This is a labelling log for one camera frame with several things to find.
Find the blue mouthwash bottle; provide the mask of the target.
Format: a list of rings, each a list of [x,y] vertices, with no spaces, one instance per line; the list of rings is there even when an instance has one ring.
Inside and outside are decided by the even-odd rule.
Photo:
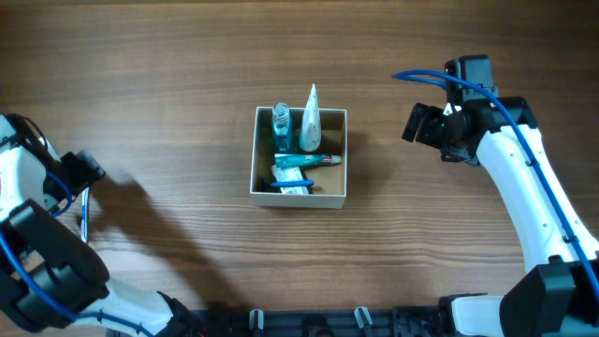
[[[293,151],[293,119],[286,103],[277,103],[271,111],[271,129],[275,152],[291,154]]]

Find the red green toothpaste tube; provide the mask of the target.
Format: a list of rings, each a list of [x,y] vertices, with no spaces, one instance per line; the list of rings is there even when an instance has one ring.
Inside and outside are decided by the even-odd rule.
[[[276,167],[280,169],[332,166],[342,162],[339,155],[333,154],[276,154],[274,159]]]

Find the green soap bar pack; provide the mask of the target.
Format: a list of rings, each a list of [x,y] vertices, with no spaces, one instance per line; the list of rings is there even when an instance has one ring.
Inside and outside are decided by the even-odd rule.
[[[277,183],[304,180],[299,167],[278,168],[276,165],[273,165],[270,170]],[[284,195],[308,195],[309,189],[307,186],[280,187],[280,192]]]

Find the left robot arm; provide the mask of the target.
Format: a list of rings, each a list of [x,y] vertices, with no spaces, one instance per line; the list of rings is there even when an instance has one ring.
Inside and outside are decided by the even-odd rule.
[[[86,151],[58,155],[37,125],[1,116],[1,310],[17,326],[98,326],[109,336],[204,336],[178,300],[110,277],[84,235],[59,220],[105,171]]]

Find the blue white toothbrush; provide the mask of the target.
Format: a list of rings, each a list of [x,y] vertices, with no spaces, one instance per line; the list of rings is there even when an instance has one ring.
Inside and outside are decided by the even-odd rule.
[[[89,242],[89,206],[90,206],[90,188],[86,188],[81,193],[81,222],[80,238],[83,242]]]

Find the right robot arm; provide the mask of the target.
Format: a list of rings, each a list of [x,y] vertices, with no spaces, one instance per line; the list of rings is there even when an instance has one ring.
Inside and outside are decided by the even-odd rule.
[[[444,162],[486,170],[518,235],[526,271],[504,295],[440,299],[436,333],[597,335],[598,241],[554,173],[527,101],[500,95],[486,55],[450,60],[444,71],[414,69],[394,77],[446,92],[443,108],[413,106],[402,137],[439,150]]]

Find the white lotion tube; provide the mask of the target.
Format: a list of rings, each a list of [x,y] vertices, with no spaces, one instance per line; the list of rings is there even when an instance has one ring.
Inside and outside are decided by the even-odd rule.
[[[315,84],[312,85],[299,132],[299,146],[304,152],[315,152],[322,137],[319,101]]]

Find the blue disposable razor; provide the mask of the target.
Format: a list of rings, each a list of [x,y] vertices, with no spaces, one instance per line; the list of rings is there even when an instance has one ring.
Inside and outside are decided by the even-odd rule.
[[[310,187],[314,185],[313,180],[291,181],[291,182],[271,182],[268,183],[264,179],[260,180],[259,189],[262,192],[272,190],[274,188],[295,188],[295,187]]]

